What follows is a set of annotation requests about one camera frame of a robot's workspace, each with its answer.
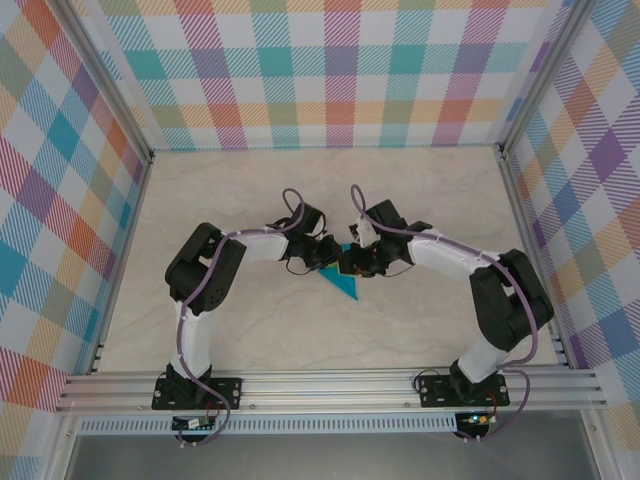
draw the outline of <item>blue triangle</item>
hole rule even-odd
[[[349,245],[342,245],[343,248],[348,248]],[[333,283],[336,287],[349,295],[354,300],[358,300],[358,292],[356,290],[356,278],[351,275],[342,275],[338,270],[338,265],[334,264],[327,268],[321,268],[318,270],[320,275]]]

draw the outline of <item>metal bar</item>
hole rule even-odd
[[[560,9],[562,8],[563,0],[548,0],[546,6],[540,15],[535,28],[533,29],[533,35],[530,37],[527,48],[520,60],[521,68],[518,68],[514,72],[512,80],[509,83],[509,87],[502,95],[502,107],[498,115],[495,117],[491,124],[489,133],[486,136],[486,143],[491,145],[500,141],[500,132],[502,131],[504,124],[507,121],[511,108],[515,103],[522,86],[529,75],[531,65],[535,63],[540,49],[546,40],[546,37],[551,30]]]
[[[573,3],[562,31],[558,34],[558,38],[552,45],[545,64],[540,69],[529,94],[516,114],[516,118],[504,142],[505,151],[511,151],[526,131],[529,122],[531,122],[536,109],[547,92],[547,88],[556,78],[562,64],[569,55],[574,41],[597,3],[598,0],[577,0]]]
[[[164,133],[162,132],[162,128],[158,124],[158,120],[156,119],[153,111],[151,110],[151,106],[147,101],[147,97],[142,91],[140,84],[138,83],[138,79],[133,73],[133,69],[127,60],[124,51],[122,50],[116,35],[111,28],[107,15],[104,13],[102,9],[101,0],[84,0],[84,6],[95,26],[98,34],[100,35],[101,40],[104,42],[109,54],[111,55],[111,59],[114,64],[118,67],[120,71],[120,75],[122,76],[122,81],[127,86],[129,93],[133,99],[133,103],[135,103],[136,107],[140,110],[140,114],[145,119],[147,124],[147,131],[151,136],[150,141],[153,141],[154,146],[158,150],[167,150],[170,149],[169,144],[167,143]]]
[[[82,417],[78,435],[175,435],[171,413],[161,416]],[[225,435],[295,435],[353,433],[454,432],[458,428],[454,413],[418,412],[394,414],[258,414],[232,417]]]
[[[531,379],[529,410],[604,408],[606,400],[590,370],[528,367]],[[242,404],[233,415],[292,413],[425,412],[412,380],[420,369],[323,370],[294,372],[215,372],[244,379]],[[70,377],[58,404],[67,415],[166,415],[151,410],[157,374],[102,374]],[[514,410],[524,396],[524,381],[505,374]],[[463,412],[472,408],[436,408]],[[180,414],[196,411],[174,412]]]
[[[98,335],[96,335],[96,338],[92,341],[92,345],[90,348],[91,355],[87,357],[87,359],[85,360],[85,365],[83,365],[82,371],[84,372],[90,372],[93,369],[93,363],[96,359],[98,349],[100,348],[100,344],[104,343],[107,339],[107,334],[109,333],[109,326],[111,325],[111,317],[113,317],[113,311],[116,308],[116,301],[118,300],[118,294],[120,293],[120,285],[122,284],[122,279],[124,278],[124,271],[127,265],[127,259],[129,258],[129,253],[131,252],[131,244],[133,243],[133,237],[135,235],[136,226],[138,225],[138,220],[140,218],[142,203],[144,201],[145,194],[147,193],[149,180],[151,179],[152,168],[153,168],[153,162],[148,164],[144,169],[142,183],[140,185],[140,192],[138,193],[138,198],[133,208],[131,222],[129,223],[126,238],[124,240],[124,245],[122,247],[122,254],[120,255],[120,259],[116,265],[113,284],[111,285],[111,290],[109,291],[109,298],[107,299],[107,304],[105,306],[105,310],[102,315],[102,319],[100,321],[100,328],[98,330]]]
[[[80,426],[80,418],[69,416],[55,419],[54,431],[57,436],[51,444],[52,449],[48,455],[44,456],[44,462],[40,467],[37,478],[39,480],[59,480],[65,478],[67,469],[71,462],[73,446]]]
[[[87,33],[82,21],[68,0],[47,0],[49,8],[58,19],[62,29],[67,34],[87,71],[91,74],[98,90],[102,93],[115,118],[136,149],[136,153],[147,163],[151,163],[152,149],[144,138],[142,130],[125,102],[115,80],[102,61],[100,52],[96,49]]]
[[[511,168],[509,155],[503,152],[501,153],[501,158],[502,161],[498,162],[498,166],[500,168],[500,173],[502,175],[505,188],[507,189],[507,196],[509,197],[511,209],[513,210],[516,224],[518,225],[518,230],[520,231],[520,235],[522,237],[525,252],[531,260],[532,265],[536,270],[536,273],[538,274],[538,277],[540,278],[540,281],[542,282],[545,290],[549,294],[551,301],[553,302],[553,307],[556,311],[556,316],[551,320],[552,331],[560,336],[560,341],[562,342],[562,345],[564,347],[564,355],[567,363],[571,367],[578,368],[577,357],[575,355],[575,352],[571,348],[571,342],[569,342],[569,333],[557,317],[557,312],[560,311],[558,302],[555,299],[555,293],[551,288],[549,279],[547,278],[546,272],[542,266],[542,252],[540,252],[540,248],[538,247],[537,242],[534,240],[535,236],[533,234],[531,223],[527,219],[527,215],[524,211],[524,199],[520,195],[520,190],[518,190],[518,188],[516,187],[517,182],[513,173],[513,169]]]
[[[89,372],[96,373],[100,369],[100,360],[102,359],[103,352],[104,352],[104,340],[98,339],[98,345],[96,345],[96,354],[93,357],[93,362],[90,366],[90,370],[88,370],[87,373]]]
[[[600,476],[607,480],[622,480],[623,475],[618,468],[614,449],[607,438],[606,419],[604,417],[605,413],[608,412],[585,410],[581,413],[596,469],[600,472]]]

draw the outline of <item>beige marble floor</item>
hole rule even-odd
[[[262,226],[287,213],[280,192],[292,186],[327,214],[338,241],[349,242],[354,182],[369,205],[391,198],[409,223],[427,221],[487,250],[520,247],[490,148],[159,154],[100,370],[164,369],[175,345],[164,271],[200,222]],[[479,333],[468,284],[439,272],[414,268],[357,286],[358,302],[316,273],[295,277],[280,262],[243,265],[217,310],[214,367],[449,365]],[[516,353],[526,351],[520,345]],[[555,362],[547,329],[535,362]]]

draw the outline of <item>black mounting plate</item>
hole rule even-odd
[[[453,390],[449,383],[449,375],[420,375],[414,383],[420,392],[420,405],[423,408],[493,407],[493,398],[487,392],[495,395],[498,407],[506,407],[511,403],[507,383],[504,376],[499,374],[487,378],[483,388],[467,401],[462,401]]]
[[[242,397],[242,379],[241,378],[207,378],[204,383],[222,395],[229,402],[231,410],[237,410],[240,408],[240,398]],[[167,378],[161,376],[156,380],[155,392],[168,391],[169,385],[167,385]],[[210,405],[210,410],[215,412],[220,406],[220,409],[224,410],[222,402],[211,395],[204,395],[199,402],[195,402],[193,399],[181,400],[181,397],[176,396],[175,400],[170,400],[164,395],[156,397],[154,395],[151,402],[152,410],[206,410]]]

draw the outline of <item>plaid backdrop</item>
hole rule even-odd
[[[529,94],[531,87],[534,85],[536,79],[538,78],[538,73],[540,69],[544,65],[547,60],[547,56],[551,52],[551,46],[555,42],[558,34],[562,31],[562,27],[564,26],[564,22],[567,19],[567,15],[571,11],[571,7],[575,3],[575,0],[563,0],[558,13],[556,14],[556,18],[553,20],[553,24],[551,28],[547,31],[547,35],[544,38],[544,42],[542,42],[542,46],[540,50],[538,50],[538,54],[536,55],[535,60],[531,64],[529,71],[525,77],[524,82],[522,83],[520,90],[518,91],[518,96],[515,101],[511,105],[511,109],[509,110],[509,114],[507,115],[507,119],[502,125],[502,129],[500,130],[500,134],[496,140],[496,143],[504,143],[509,130],[511,129],[511,125],[513,125],[513,121],[516,118],[516,115],[520,111],[520,107],[522,106],[522,102]]]
[[[561,24],[545,39],[539,20],[568,10],[561,0],[75,4],[149,141],[171,149],[493,144]]]
[[[599,2],[514,168],[579,364],[640,467],[640,1]]]
[[[0,1],[0,479],[38,468],[142,171],[44,0]]]

